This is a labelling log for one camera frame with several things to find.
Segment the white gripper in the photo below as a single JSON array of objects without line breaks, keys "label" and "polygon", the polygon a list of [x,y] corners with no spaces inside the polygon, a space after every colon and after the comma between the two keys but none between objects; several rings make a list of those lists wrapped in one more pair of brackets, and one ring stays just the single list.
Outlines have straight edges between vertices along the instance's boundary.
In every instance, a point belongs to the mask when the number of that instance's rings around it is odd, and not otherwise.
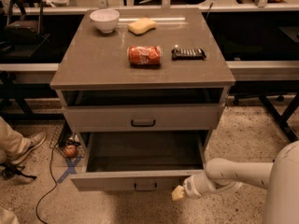
[{"label": "white gripper", "polygon": [[192,199],[198,199],[211,194],[215,190],[215,183],[211,181],[205,172],[191,175],[183,182],[183,186],[178,185],[171,193],[172,201],[180,201],[186,195]]}]

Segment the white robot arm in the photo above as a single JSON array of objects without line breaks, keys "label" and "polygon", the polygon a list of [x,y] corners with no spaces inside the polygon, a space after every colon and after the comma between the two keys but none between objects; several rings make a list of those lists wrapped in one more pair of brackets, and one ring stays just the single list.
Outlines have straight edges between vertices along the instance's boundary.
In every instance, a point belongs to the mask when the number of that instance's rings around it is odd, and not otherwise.
[{"label": "white robot arm", "polygon": [[172,200],[234,191],[243,183],[267,190],[263,224],[299,224],[299,141],[281,149],[273,162],[212,159],[173,190]]}]

